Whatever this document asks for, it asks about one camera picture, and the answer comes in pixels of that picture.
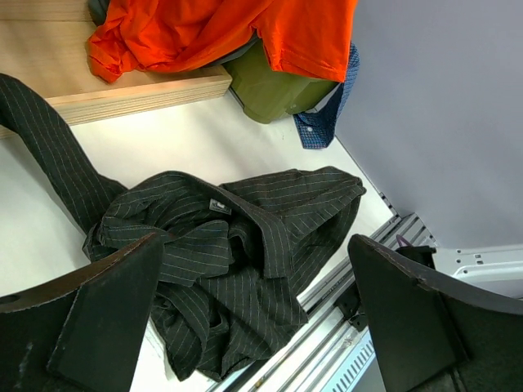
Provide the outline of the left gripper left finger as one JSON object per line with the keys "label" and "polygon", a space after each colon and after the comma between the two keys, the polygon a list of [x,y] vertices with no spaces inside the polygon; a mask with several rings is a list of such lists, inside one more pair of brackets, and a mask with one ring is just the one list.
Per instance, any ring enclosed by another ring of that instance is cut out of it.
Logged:
{"label": "left gripper left finger", "polygon": [[128,391],[163,244],[157,234],[1,299],[3,391]]}

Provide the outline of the blue checked shirt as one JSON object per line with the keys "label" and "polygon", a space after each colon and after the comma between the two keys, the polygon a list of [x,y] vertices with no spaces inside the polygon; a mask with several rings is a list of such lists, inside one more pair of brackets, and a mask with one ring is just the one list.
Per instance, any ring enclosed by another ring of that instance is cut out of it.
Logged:
{"label": "blue checked shirt", "polygon": [[360,55],[357,46],[352,42],[344,82],[336,87],[319,111],[293,115],[304,149],[325,149],[332,143],[337,121],[351,94],[359,70]]}

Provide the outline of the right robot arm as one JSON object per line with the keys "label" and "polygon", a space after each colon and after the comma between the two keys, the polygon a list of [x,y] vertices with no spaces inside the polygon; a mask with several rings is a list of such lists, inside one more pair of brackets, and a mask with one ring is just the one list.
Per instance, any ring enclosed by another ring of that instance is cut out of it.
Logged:
{"label": "right robot arm", "polygon": [[472,286],[520,300],[522,246],[451,249],[403,246],[402,256]]}

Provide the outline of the dark grey striped shirt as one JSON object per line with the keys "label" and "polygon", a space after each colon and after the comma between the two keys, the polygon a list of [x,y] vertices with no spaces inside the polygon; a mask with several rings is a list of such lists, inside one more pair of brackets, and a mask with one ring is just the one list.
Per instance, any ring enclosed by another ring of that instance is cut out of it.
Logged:
{"label": "dark grey striped shirt", "polygon": [[343,244],[365,192],[336,167],[222,185],[166,171],[129,189],[101,175],[63,118],[8,75],[1,123],[85,233],[91,261],[159,236],[151,318],[180,381],[195,372],[221,381],[290,342],[308,320],[298,295]]}

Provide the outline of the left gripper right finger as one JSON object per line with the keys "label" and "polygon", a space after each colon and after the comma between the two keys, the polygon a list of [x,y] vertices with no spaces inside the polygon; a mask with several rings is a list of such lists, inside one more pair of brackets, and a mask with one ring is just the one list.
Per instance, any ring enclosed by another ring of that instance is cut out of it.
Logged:
{"label": "left gripper right finger", "polygon": [[522,302],[412,261],[371,238],[348,244],[388,391],[520,391]]}

